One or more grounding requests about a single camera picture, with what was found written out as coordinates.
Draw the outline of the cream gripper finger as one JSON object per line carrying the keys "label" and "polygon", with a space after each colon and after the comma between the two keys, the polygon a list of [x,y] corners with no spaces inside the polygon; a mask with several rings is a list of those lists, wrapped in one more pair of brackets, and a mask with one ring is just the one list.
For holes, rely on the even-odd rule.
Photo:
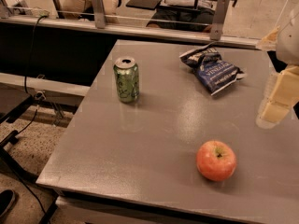
{"label": "cream gripper finger", "polygon": [[279,124],[299,102],[299,66],[272,71],[259,107],[260,124]]}

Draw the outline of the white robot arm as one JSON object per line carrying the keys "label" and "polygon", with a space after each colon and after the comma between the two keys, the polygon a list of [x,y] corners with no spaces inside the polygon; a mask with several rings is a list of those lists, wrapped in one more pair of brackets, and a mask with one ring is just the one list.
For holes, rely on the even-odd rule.
{"label": "white robot arm", "polygon": [[299,101],[299,5],[277,29],[258,43],[257,48],[274,50],[277,59],[287,64],[281,72],[270,74],[256,118],[259,127],[271,129]]}

